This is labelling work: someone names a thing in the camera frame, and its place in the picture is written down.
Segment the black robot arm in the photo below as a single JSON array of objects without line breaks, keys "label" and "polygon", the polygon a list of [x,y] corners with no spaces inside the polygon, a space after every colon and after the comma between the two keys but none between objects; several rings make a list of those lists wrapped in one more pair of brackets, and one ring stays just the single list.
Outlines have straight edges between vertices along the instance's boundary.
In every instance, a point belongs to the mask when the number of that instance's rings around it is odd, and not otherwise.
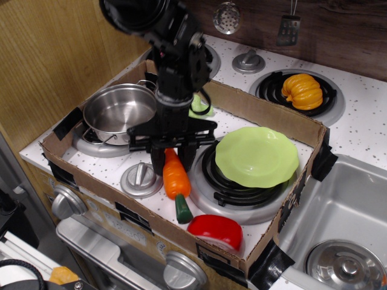
[{"label": "black robot arm", "polygon": [[151,155],[161,176],[165,149],[178,150],[189,171],[197,149],[214,142],[214,121],[192,118],[189,110],[196,92],[209,80],[205,40],[195,16],[180,1],[100,1],[104,18],[123,33],[151,44],[157,69],[157,109],[149,121],[128,129],[131,150]]}]

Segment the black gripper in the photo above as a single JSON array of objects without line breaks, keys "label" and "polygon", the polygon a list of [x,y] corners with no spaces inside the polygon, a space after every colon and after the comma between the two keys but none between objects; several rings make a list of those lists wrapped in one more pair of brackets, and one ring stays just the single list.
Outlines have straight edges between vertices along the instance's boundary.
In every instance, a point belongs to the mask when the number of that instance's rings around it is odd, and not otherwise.
[{"label": "black gripper", "polygon": [[167,106],[157,103],[157,112],[147,122],[130,127],[130,151],[151,152],[154,172],[163,175],[165,148],[178,148],[178,157],[186,172],[189,172],[201,145],[215,140],[214,121],[192,118],[188,106]]}]

